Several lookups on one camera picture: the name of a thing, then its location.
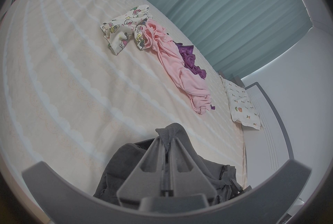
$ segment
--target pink garment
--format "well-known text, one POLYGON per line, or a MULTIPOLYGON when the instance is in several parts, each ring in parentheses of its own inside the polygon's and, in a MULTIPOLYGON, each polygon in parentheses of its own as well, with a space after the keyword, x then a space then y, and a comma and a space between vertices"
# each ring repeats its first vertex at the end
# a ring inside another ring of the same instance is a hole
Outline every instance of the pink garment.
POLYGON ((167 35, 165 28, 156 21, 148 19, 146 27, 143 29, 143 35, 145 47, 151 47, 157 52, 161 64, 174 84, 189 96, 194 111, 204 114, 206 110, 210 110, 211 97, 206 81, 184 67, 184 60, 178 47, 171 36, 167 35))

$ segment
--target gray headboard trim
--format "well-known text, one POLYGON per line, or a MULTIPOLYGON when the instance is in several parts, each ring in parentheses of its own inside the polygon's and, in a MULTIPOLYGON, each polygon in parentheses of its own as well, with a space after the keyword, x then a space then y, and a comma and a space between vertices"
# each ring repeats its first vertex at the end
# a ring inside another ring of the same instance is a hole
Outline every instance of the gray headboard trim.
POLYGON ((291 147, 291 143, 290 143, 290 139, 287 133, 287 130, 282 122, 282 119, 279 115, 279 113, 277 112, 276 108, 274 107, 271 99, 268 97, 268 95, 266 94, 266 92, 264 91, 264 89, 262 89, 262 87, 259 85, 258 82, 253 83, 252 85, 249 85, 247 87, 245 87, 245 90, 252 87, 252 86, 257 86, 259 88, 259 90, 261 91, 261 93, 264 95, 265 99, 267 100, 267 102, 269 103, 270 107, 273 110, 273 113, 275 114, 275 117, 280 125, 281 131, 283 133, 284 139, 286 141, 286 145, 287 145, 287 149, 288 149, 288 153, 289 153, 289 159, 294 159, 294 153, 292 151, 292 147, 291 147))

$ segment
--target white pillow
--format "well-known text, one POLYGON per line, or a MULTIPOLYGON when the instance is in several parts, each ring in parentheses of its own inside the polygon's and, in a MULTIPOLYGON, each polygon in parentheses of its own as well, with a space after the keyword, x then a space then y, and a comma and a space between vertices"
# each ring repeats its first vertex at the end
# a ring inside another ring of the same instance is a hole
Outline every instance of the white pillow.
POLYGON ((244 126, 260 130, 261 121, 259 113, 252 104, 246 90, 222 77, 221 79, 225 92, 227 93, 231 119, 244 126))

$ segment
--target clothing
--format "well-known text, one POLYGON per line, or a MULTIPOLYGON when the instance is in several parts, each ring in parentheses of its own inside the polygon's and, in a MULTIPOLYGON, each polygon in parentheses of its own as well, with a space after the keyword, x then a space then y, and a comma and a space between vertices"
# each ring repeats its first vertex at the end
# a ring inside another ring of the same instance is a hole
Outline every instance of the clothing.
POLYGON ((205 79, 207 73, 205 70, 200 69, 199 66, 194 65, 195 55, 193 54, 194 46, 183 46, 183 43, 176 43, 179 53, 184 60, 185 68, 188 68, 193 74, 198 74, 202 79, 205 79))
POLYGON ((205 80, 185 68, 184 60, 165 28, 156 21, 148 19, 143 27, 145 47, 157 52, 159 60, 174 84, 189 96, 191 106, 199 114, 210 110, 211 96, 205 80))
MULTIPOLYGON (((193 161, 217 190, 217 203, 225 202, 237 192, 232 188, 231 179, 236 180, 236 169, 230 165, 222 165, 203 159, 194 150, 189 137, 178 123, 162 129, 156 129, 166 151, 171 140, 177 137, 185 147, 193 161)), ((120 147, 107 164, 98 184, 94 197, 119 205, 117 191, 139 163, 154 139, 139 143, 127 143, 120 147)))
POLYGON ((114 18, 111 22, 103 23, 101 29, 105 33, 104 37, 115 55, 124 49, 133 33, 138 48, 144 48, 142 25, 146 23, 147 18, 152 18, 148 9, 149 5, 136 6, 126 14, 114 18))

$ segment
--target curtain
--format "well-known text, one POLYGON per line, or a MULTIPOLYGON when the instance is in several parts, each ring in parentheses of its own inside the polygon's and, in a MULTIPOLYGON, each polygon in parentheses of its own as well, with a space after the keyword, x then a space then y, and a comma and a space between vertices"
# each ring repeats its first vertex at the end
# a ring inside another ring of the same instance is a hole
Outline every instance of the curtain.
POLYGON ((302 0, 148 0, 227 79, 247 76, 312 27, 302 0))

